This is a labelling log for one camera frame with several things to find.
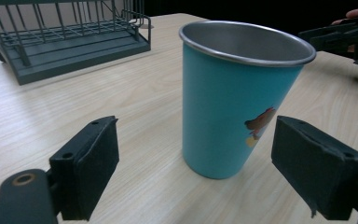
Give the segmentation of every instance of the person's hand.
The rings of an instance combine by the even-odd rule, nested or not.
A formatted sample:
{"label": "person's hand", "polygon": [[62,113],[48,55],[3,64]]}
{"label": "person's hand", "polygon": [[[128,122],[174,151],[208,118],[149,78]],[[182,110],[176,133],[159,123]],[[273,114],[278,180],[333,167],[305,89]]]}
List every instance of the person's hand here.
{"label": "person's hand", "polygon": [[[358,18],[358,8],[347,12],[346,17],[347,17],[347,19],[355,19],[355,18]],[[342,21],[347,20],[347,19],[342,19],[342,20],[333,21],[331,24],[332,24],[332,25],[337,25],[337,24],[340,24]]]}

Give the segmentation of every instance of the cup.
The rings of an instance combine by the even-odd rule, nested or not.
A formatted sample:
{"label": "cup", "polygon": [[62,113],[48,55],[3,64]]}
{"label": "cup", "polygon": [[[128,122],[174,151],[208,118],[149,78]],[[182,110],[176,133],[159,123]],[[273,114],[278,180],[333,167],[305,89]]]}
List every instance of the cup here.
{"label": "cup", "polygon": [[235,21],[182,26],[183,157],[213,179],[235,175],[316,51],[285,32]]}

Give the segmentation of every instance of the cartoon sticker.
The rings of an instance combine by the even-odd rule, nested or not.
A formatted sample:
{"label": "cartoon sticker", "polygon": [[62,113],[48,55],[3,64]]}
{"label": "cartoon sticker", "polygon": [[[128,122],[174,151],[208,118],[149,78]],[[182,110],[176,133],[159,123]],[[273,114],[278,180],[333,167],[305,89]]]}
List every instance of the cartoon sticker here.
{"label": "cartoon sticker", "polygon": [[248,145],[248,147],[255,146],[261,136],[260,130],[269,124],[269,122],[274,117],[275,112],[276,110],[274,107],[270,107],[265,112],[257,116],[257,118],[245,121],[245,126],[247,129],[251,130],[249,134],[252,135],[246,139],[246,145]]}

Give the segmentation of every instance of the stainless steel rim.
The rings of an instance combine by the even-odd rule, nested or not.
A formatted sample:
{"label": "stainless steel rim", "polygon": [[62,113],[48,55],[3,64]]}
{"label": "stainless steel rim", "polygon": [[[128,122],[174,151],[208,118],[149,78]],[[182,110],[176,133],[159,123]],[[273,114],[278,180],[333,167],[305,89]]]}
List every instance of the stainless steel rim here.
{"label": "stainless steel rim", "polygon": [[[279,35],[281,38],[286,38],[287,40],[293,41],[293,43],[296,43],[299,47],[301,47],[301,50],[303,50],[304,57],[294,59],[294,60],[263,60],[263,59],[256,59],[256,58],[250,58],[250,57],[243,57],[239,55],[234,55],[230,53],[223,52],[221,50],[212,49],[209,47],[206,47],[197,41],[194,41],[188,35],[186,34],[186,28],[191,26],[202,26],[204,24],[211,24],[216,23],[218,25],[222,24],[230,24],[230,25],[239,25],[239,26],[248,26],[252,27],[261,31],[268,31],[272,32],[275,35]],[[208,55],[221,58],[224,60],[229,60],[236,63],[245,63],[250,65],[258,65],[258,66],[267,66],[267,67],[291,67],[291,66],[300,66],[304,65],[306,63],[310,63],[313,61],[316,57],[316,50],[315,48],[305,40],[294,36],[287,34],[285,32],[268,28],[261,25],[251,24],[251,23],[245,23],[245,22],[237,22],[237,21],[195,21],[191,22],[189,24],[186,24],[182,26],[179,30],[179,36],[184,41],[184,43],[188,46],[190,46],[193,49],[197,49],[203,53],[206,53]]]}

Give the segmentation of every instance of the light wood surface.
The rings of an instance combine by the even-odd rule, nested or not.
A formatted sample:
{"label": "light wood surface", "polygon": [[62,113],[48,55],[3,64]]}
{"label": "light wood surface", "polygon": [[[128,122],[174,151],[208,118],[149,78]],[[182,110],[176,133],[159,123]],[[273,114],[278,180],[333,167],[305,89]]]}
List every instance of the light wood surface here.
{"label": "light wood surface", "polygon": [[[120,162],[89,223],[332,223],[311,218],[271,163],[275,119],[237,175],[212,180],[187,167],[178,30],[199,20],[153,17],[151,51],[24,86],[0,62],[0,184],[26,169],[47,170],[48,158],[87,123],[114,115]],[[277,115],[303,119],[358,150],[358,65],[318,52]],[[353,211],[349,222],[333,223],[357,219]]]}

